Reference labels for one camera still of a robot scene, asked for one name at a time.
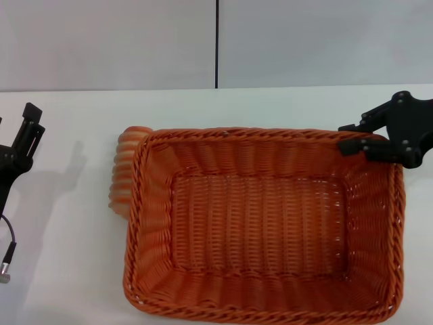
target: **woven texture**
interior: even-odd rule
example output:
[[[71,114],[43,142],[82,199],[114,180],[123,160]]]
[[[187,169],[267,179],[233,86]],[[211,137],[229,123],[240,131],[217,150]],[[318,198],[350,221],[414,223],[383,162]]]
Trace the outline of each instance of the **woven texture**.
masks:
[[[148,313],[240,324],[392,316],[403,296],[403,172],[342,157],[338,141],[365,136],[144,135],[129,174],[128,300]]]
[[[125,219],[129,218],[133,157],[140,141],[152,132],[148,127],[129,127],[118,139],[114,157],[113,184],[110,187],[110,207]]]

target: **basket bottom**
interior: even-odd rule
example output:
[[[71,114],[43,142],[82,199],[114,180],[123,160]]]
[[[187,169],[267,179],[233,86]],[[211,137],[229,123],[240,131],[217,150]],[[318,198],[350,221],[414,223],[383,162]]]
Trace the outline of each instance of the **basket bottom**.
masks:
[[[219,275],[341,278],[347,268],[344,195],[333,177],[176,177],[173,266]]]

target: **cable connector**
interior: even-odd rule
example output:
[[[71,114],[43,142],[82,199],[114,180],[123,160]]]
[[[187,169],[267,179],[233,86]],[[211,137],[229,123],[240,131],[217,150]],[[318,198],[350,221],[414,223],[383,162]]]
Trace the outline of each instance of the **cable connector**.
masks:
[[[11,276],[8,274],[7,271],[9,270],[9,265],[12,262],[15,248],[16,242],[11,242],[0,267],[0,283],[8,283],[11,280]]]
[[[0,283],[7,284],[11,280],[11,276],[8,274],[9,264],[2,263],[0,267]]]

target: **table surface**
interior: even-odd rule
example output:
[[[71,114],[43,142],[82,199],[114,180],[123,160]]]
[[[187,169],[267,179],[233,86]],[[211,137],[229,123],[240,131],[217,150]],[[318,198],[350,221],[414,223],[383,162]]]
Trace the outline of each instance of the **table surface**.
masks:
[[[183,322],[141,313],[122,291],[127,222],[108,208],[108,192],[117,137],[127,127],[334,130],[404,89],[433,98],[433,85],[0,93],[2,144],[12,143],[27,102],[43,110],[46,128],[5,208],[18,246],[11,282],[0,285],[0,323]],[[431,324],[433,151],[405,171],[405,184],[405,298],[387,324]],[[0,251],[9,236],[0,223]]]

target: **basket rim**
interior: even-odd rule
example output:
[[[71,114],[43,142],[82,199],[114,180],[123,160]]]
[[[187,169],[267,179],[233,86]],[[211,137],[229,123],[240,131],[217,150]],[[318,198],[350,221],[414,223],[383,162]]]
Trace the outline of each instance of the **basket rim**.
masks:
[[[398,309],[403,298],[403,227],[405,210],[405,191],[403,183],[403,168],[401,165],[390,164],[389,168],[389,199],[390,212],[388,214],[388,294],[385,301],[373,309],[356,311],[254,311],[250,309],[225,309],[214,307],[178,305],[166,303],[152,297],[146,297],[137,286],[134,285],[135,267],[138,260],[139,237],[137,230],[140,227],[140,186],[145,179],[142,166],[147,163],[147,154],[155,145],[173,142],[213,142],[213,141],[242,141],[252,139],[254,141],[282,141],[282,142],[323,142],[332,144],[342,139],[365,138],[383,139],[381,135],[372,133],[358,133],[350,131],[323,131],[316,129],[259,129],[259,128],[212,128],[212,129],[164,129],[154,131],[143,139],[134,155],[133,162],[133,202],[130,208],[129,227],[127,235],[127,251],[125,253],[124,269],[124,293],[127,299],[137,309],[160,314],[168,317],[185,316],[189,319],[210,320],[212,322],[237,322],[257,324],[272,320],[275,324],[290,322],[299,319],[309,320],[333,320],[333,324],[339,322],[381,322],[391,317]],[[400,224],[392,221],[400,219]],[[394,260],[401,265],[393,267]]]

